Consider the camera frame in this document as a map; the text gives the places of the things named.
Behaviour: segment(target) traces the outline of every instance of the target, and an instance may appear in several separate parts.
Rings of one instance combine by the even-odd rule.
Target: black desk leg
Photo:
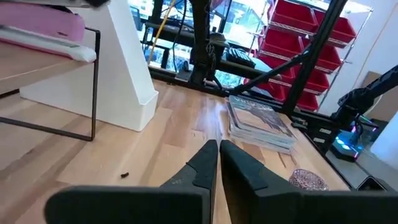
[[[95,32],[95,52],[97,54],[97,59],[94,61],[94,71],[93,71],[93,101],[91,109],[91,136],[85,136],[82,134],[72,133],[69,131],[64,131],[61,129],[49,128],[41,126],[38,124],[32,124],[25,121],[18,121],[15,119],[0,117],[0,123],[6,123],[16,126],[21,126],[24,128],[30,128],[39,131],[45,131],[47,133],[59,134],[61,136],[71,137],[75,139],[80,139],[84,141],[92,141],[95,138],[96,132],[96,113],[97,113],[97,91],[98,91],[98,67],[100,65],[100,45],[101,45],[101,32],[96,29],[86,27],[86,30]]]

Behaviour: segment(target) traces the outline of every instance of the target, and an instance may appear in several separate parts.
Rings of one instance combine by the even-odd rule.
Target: stack of magazines
[[[226,100],[231,139],[291,153],[296,137],[270,106],[230,96]]]

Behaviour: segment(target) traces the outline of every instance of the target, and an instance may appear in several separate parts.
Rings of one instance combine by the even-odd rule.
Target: light wood surface
[[[98,122],[93,142],[0,124],[0,223],[44,223],[45,201],[62,187],[78,184],[159,186],[174,175],[208,139],[229,139],[224,99],[155,81],[154,118],[141,133]],[[0,100],[0,116],[87,134],[90,120],[22,100]],[[290,127],[286,116],[282,119]],[[333,190],[347,186],[296,129],[292,156],[236,142],[266,167],[287,179],[296,168],[322,177]],[[125,179],[120,174],[129,172]],[[231,223],[220,163],[215,224]]]
[[[0,42],[0,94],[84,65],[87,63]]]

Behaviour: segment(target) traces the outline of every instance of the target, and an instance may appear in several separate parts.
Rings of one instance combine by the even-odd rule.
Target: pink glitter ball
[[[290,176],[289,182],[304,190],[329,190],[322,178],[308,170],[295,170]]]

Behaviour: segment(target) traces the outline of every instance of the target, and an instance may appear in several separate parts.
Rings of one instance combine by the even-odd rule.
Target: pink case
[[[74,42],[81,42],[85,31],[85,22],[79,15],[14,2],[0,2],[0,25]]]

